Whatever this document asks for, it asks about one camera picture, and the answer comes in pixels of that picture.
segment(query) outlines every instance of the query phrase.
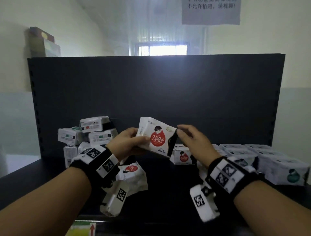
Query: right hand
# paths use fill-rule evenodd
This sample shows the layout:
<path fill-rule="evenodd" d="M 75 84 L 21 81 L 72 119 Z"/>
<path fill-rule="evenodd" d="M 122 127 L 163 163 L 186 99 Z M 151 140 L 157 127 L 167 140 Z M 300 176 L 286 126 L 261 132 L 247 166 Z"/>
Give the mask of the right hand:
<path fill-rule="evenodd" d="M 212 161 L 221 157 L 209 139 L 192 125 L 178 125 L 177 135 L 191 154 L 208 167 Z"/>

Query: wrist-mounted device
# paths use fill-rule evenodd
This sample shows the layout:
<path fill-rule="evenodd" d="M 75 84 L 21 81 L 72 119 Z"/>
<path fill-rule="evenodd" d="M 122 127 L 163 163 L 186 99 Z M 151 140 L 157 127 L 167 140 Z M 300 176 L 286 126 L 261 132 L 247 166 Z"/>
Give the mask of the wrist-mounted device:
<path fill-rule="evenodd" d="M 74 157 L 70 166 L 82 169 L 94 189 L 112 186 L 112 180 L 120 171 L 118 162 L 107 147 L 97 145 Z"/>
<path fill-rule="evenodd" d="M 244 159 L 231 156 L 220 157 L 210 164 L 206 182 L 217 196 L 233 200 L 247 185 L 258 179 L 254 167 Z"/>

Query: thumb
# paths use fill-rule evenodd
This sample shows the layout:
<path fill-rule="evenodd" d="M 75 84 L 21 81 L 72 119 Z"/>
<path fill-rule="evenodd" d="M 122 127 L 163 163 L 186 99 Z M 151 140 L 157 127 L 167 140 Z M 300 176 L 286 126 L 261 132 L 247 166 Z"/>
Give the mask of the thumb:
<path fill-rule="evenodd" d="M 146 136 L 138 136 L 131 138 L 131 145 L 132 146 L 137 146 L 137 145 L 144 145 L 148 144 L 150 142 L 150 138 Z"/>
<path fill-rule="evenodd" d="M 191 145 L 192 139 L 185 132 L 183 132 L 180 129 L 177 129 L 177 135 L 181 139 L 181 141 L 188 147 Z"/>

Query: white paper sign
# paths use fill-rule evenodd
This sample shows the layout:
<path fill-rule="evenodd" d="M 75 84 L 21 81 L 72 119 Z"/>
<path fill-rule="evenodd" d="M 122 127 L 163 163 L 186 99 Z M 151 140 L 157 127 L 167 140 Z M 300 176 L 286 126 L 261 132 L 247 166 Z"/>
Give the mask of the white paper sign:
<path fill-rule="evenodd" d="M 241 0 L 182 0 L 183 25 L 239 25 Z"/>

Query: left hand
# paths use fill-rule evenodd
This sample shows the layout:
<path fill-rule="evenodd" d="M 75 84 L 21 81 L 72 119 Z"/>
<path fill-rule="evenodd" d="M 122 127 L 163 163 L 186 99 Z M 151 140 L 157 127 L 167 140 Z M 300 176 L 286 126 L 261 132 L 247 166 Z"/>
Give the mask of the left hand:
<path fill-rule="evenodd" d="M 135 137 L 138 128 L 128 128 L 112 139 L 106 147 L 119 161 L 131 155 L 141 155 L 146 151 L 137 147 L 150 143 L 150 138 L 146 136 Z"/>

